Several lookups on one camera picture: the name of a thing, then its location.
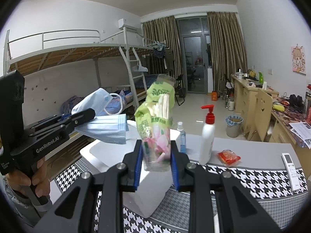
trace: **upper bunk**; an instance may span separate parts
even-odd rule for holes
[[[101,40],[100,33],[97,30],[59,30],[50,32],[40,32],[37,34],[28,35],[12,41],[9,41],[10,30],[7,31],[4,45],[3,55],[3,74],[6,74],[12,70],[18,70],[23,76],[35,73],[37,71],[44,70],[46,68],[58,66],[65,63],[71,63],[80,60],[96,59],[96,58],[107,58],[107,57],[120,57],[120,47],[123,52],[129,51],[130,56],[134,56],[132,51],[133,47],[136,53],[141,55],[148,55],[153,52],[153,47],[159,43],[154,40],[146,39],[138,32],[134,32],[137,36],[142,38],[142,45],[131,45],[128,43],[128,31],[126,27],[122,31]],[[62,32],[92,32],[92,36],[89,35],[78,35],[68,37],[57,37],[47,38],[50,33],[62,33]],[[41,49],[33,51],[19,57],[12,58],[10,52],[10,44],[16,43],[22,39],[27,39],[33,36],[40,36],[42,39]],[[63,39],[74,39],[74,38],[97,38],[97,42],[86,43],[86,44],[72,44],[72,45],[61,45],[56,47],[45,48],[45,43]]]

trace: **snack package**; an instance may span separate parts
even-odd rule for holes
[[[175,103],[174,83],[172,77],[160,74],[147,90],[146,101],[135,112],[146,171],[170,170],[169,130],[172,126],[170,112]]]
[[[225,163],[228,166],[233,165],[241,159],[240,156],[236,155],[231,150],[223,150],[222,152],[217,153],[217,156],[221,162]]]

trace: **white lotion bottle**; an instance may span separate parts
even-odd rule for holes
[[[202,143],[199,157],[199,164],[204,166],[210,160],[212,154],[215,134],[215,116],[213,114],[214,105],[202,106],[201,109],[209,109],[202,130]]]

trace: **glass door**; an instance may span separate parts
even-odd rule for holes
[[[209,36],[207,18],[178,19],[178,30],[183,56],[184,81],[187,92],[207,93]]]

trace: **jacket sleeve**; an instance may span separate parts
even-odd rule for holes
[[[22,223],[25,224],[25,227],[34,227],[40,218],[30,199],[22,198],[16,194],[8,185],[5,176],[0,176],[0,190],[5,195],[11,208],[20,217]]]

